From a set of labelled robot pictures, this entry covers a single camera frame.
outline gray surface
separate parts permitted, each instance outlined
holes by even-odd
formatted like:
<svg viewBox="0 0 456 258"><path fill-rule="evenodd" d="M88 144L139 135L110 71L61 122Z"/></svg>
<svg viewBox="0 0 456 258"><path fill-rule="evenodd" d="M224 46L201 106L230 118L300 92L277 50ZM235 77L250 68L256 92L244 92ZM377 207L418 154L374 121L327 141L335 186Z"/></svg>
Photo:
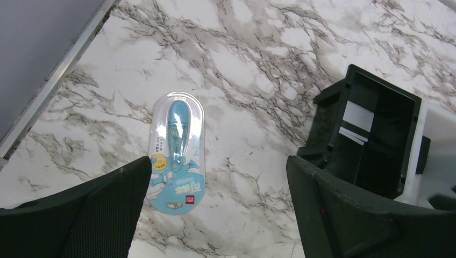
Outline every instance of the gray surface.
<svg viewBox="0 0 456 258"><path fill-rule="evenodd" d="M448 6L451 10L456 12L456 0L439 0L444 5Z"/></svg>
<svg viewBox="0 0 456 258"><path fill-rule="evenodd" d="M104 0L0 1L0 139Z"/></svg>

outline plastic blister package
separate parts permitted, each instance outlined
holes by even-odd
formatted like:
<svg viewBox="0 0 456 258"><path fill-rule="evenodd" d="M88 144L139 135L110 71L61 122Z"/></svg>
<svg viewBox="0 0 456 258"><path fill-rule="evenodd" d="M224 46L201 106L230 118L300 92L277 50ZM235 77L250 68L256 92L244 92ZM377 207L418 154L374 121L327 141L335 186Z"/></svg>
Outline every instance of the plastic blister package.
<svg viewBox="0 0 456 258"><path fill-rule="evenodd" d="M205 188L204 111L185 92L169 93L154 107L149 141L152 176L146 198L158 211L192 210Z"/></svg>

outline cartoon illustration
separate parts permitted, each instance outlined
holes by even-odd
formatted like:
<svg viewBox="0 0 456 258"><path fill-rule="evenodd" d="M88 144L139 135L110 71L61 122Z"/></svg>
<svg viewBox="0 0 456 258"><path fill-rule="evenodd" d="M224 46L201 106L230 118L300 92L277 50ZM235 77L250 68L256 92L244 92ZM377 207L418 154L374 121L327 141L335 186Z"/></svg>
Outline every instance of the cartoon illustration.
<svg viewBox="0 0 456 258"><path fill-rule="evenodd" d="M193 160L186 164L185 157L181 157L178 162L170 156L164 157L162 154L151 157L151 187L147 189L146 197L158 210L187 212L193 206L183 205L186 202L186 196L191 194L197 199L202 198L204 176L191 171L193 168L200 168Z"/></svg>

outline yellow label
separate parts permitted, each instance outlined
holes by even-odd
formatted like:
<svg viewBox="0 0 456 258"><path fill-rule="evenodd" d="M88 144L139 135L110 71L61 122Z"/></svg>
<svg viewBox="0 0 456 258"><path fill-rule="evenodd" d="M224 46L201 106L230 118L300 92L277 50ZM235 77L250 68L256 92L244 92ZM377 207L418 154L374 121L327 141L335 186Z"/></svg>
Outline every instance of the yellow label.
<svg viewBox="0 0 456 258"><path fill-rule="evenodd" d="M156 159L155 163L152 165L153 170L163 170L166 167L166 157L163 154L157 153L154 154L151 159Z"/></svg>

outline black plastic container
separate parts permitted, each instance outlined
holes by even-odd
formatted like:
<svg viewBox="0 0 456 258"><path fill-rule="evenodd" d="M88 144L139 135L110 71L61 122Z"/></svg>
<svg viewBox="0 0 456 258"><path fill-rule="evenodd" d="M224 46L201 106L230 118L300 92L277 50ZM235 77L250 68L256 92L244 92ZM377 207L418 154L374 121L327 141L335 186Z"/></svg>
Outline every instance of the black plastic container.
<svg viewBox="0 0 456 258"><path fill-rule="evenodd" d="M298 156L374 194L399 196L421 99L350 65L314 103L317 113Z"/></svg>

